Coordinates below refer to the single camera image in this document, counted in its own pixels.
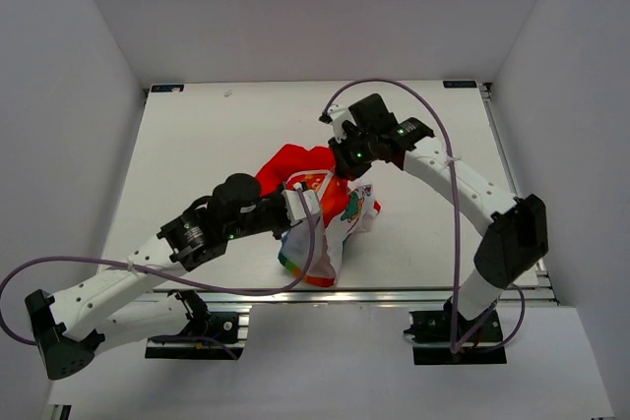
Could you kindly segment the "colourful children's zip jacket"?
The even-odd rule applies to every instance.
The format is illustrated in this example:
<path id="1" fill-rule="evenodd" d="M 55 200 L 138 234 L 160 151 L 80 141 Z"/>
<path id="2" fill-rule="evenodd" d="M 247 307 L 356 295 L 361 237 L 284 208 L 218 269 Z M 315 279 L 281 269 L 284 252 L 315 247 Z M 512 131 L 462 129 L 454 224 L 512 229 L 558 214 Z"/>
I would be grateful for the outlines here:
<path id="1" fill-rule="evenodd" d="M 316 194 L 321 211 L 315 217 L 312 261 L 307 261 L 310 236 L 305 222 L 283 236 L 278 260 L 293 276 L 323 288 L 332 287 L 338 281 L 348 237 L 369 230 L 381 210 L 373 186 L 337 176 L 335 164 L 333 153 L 327 148 L 308 150 L 286 144 L 256 174 L 263 195 L 281 184 L 288 188 L 305 184 Z"/>

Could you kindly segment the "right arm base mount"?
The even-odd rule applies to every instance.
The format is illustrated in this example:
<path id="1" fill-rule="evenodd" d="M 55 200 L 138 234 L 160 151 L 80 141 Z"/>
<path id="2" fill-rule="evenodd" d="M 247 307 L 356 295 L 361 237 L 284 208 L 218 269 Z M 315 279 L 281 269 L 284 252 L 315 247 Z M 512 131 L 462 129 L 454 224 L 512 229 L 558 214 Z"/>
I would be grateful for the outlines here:
<path id="1" fill-rule="evenodd" d="M 403 337 L 411 343 L 416 366 L 505 365 L 507 355 L 503 330 L 494 307 L 488 314 L 465 320 L 458 315 L 455 343 L 466 341 L 456 353 L 452 348 L 452 304 L 447 301 L 440 310 L 410 313 L 410 325 Z"/>

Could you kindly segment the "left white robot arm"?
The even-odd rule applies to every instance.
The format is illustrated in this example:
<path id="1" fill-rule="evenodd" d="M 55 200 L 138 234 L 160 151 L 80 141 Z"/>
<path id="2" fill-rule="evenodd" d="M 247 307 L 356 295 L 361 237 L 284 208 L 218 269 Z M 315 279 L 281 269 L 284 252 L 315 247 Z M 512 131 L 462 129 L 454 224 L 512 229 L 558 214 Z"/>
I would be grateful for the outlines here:
<path id="1" fill-rule="evenodd" d="M 317 198 L 299 184 L 263 194 L 255 177 L 233 174 L 162 226 L 120 268 L 54 294 L 33 292 L 25 303 L 47 377 L 65 379 L 98 354 L 143 338 L 210 335 L 212 315 L 192 290 L 150 305 L 136 300 L 160 285 L 162 273 L 181 277 L 222 256 L 233 239 L 265 232 L 280 238 L 318 208 Z"/>

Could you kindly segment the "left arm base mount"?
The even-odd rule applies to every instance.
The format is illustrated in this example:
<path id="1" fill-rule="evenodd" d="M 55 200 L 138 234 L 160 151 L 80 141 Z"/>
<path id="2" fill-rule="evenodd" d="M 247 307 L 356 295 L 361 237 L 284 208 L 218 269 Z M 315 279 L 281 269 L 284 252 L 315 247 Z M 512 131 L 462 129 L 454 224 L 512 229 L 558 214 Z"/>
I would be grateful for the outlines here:
<path id="1" fill-rule="evenodd" d="M 237 361 L 244 349 L 239 312 L 214 311 L 192 290 L 171 290 L 167 296 L 182 302 L 187 324 L 177 334 L 151 337 L 146 359 Z"/>

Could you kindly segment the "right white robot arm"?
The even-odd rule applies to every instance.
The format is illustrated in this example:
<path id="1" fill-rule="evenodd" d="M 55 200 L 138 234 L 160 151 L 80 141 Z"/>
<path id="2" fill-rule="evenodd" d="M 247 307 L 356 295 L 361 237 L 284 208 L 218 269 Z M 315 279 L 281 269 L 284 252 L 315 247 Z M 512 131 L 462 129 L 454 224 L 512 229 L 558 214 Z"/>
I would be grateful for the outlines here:
<path id="1" fill-rule="evenodd" d="M 349 107 L 324 112 L 333 128 L 329 141 L 336 172 L 353 180 L 375 161 L 392 163 L 440 194 L 481 237 L 474 269 L 444 316 L 446 332 L 465 340 L 480 327 L 479 316 L 501 293 L 548 252 L 546 206 L 536 195 L 521 198 L 492 184 L 447 154 L 433 130 L 411 117 L 398 121 L 378 93 Z"/>

